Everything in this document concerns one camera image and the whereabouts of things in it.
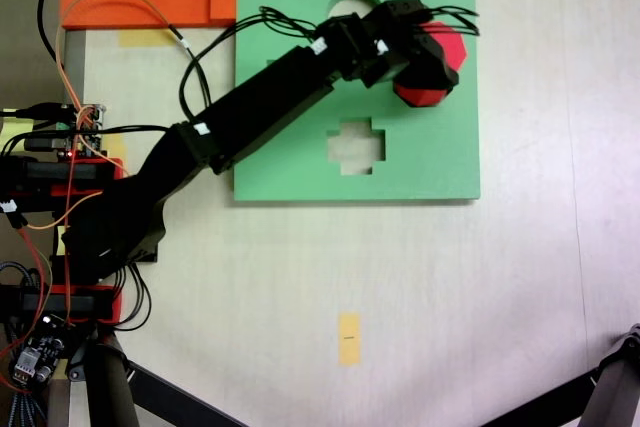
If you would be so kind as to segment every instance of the cross-shaped hole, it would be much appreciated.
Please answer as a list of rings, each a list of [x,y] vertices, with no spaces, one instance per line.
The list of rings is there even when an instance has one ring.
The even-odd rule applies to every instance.
[[[385,160],[384,130],[372,130],[371,119],[341,122],[340,132],[328,134],[329,161],[340,162],[342,175],[371,175]]]

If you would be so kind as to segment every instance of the red octagonal block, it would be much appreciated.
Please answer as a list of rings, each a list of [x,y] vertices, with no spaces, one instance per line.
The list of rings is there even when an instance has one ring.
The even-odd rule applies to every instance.
[[[462,35],[454,33],[451,27],[442,22],[423,24],[422,28],[442,46],[447,64],[458,72],[467,58],[467,48],[464,46]]]

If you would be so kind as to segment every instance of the yellow sticky note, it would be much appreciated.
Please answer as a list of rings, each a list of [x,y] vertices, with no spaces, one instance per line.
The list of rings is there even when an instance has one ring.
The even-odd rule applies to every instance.
[[[5,109],[5,112],[15,112],[15,109]],[[11,137],[15,137],[18,134],[24,134],[33,130],[32,119],[14,119],[13,117],[3,117],[2,119],[2,131],[0,131],[0,149],[4,147]],[[24,151],[24,140],[20,141],[14,152]]]
[[[360,363],[360,315],[353,313],[340,314],[338,322],[338,345],[340,363],[354,365]]]
[[[169,29],[131,29],[118,31],[120,47],[162,47],[175,45],[176,39]]]

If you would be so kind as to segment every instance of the black metal leg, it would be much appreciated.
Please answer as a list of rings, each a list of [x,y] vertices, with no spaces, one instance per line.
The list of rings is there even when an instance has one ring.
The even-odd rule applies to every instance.
[[[594,369],[556,387],[483,427],[560,427],[584,412],[598,373]]]
[[[631,427],[640,399],[637,367],[622,358],[607,365],[578,427]]]
[[[239,420],[130,362],[133,401],[176,427],[247,427]]]
[[[84,360],[91,427],[139,427],[120,352],[93,345]]]

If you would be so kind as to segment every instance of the yellow tape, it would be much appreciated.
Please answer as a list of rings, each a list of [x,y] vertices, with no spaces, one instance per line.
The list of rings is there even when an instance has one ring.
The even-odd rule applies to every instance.
[[[120,47],[163,47],[175,45],[176,39],[169,29],[132,29],[118,31]]]
[[[64,242],[62,241],[62,234],[64,234],[64,225],[58,225],[56,228],[56,232],[58,235],[58,250],[56,250],[56,255],[64,255]]]
[[[127,164],[127,146],[122,134],[102,137],[102,148],[108,152],[109,157],[121,159],[125,165]]]
[[[56,370],[53,372],[53,380],[67,380],[67,359],[60,359]]]
[[[360,363],[360,315],[353,313],[340,314],[338,342],[340,363],[354,365]]]
[[[15,109],[5,109],[5,112],[15,112]],[[0,149],[4,147],[11,137],[18,134],[24,134],[33,130],[33,119],[14,119],[12,117],[3,117],[2,131],[0,131]],[[20,141],[14,152],[24,151],[24,140]]]

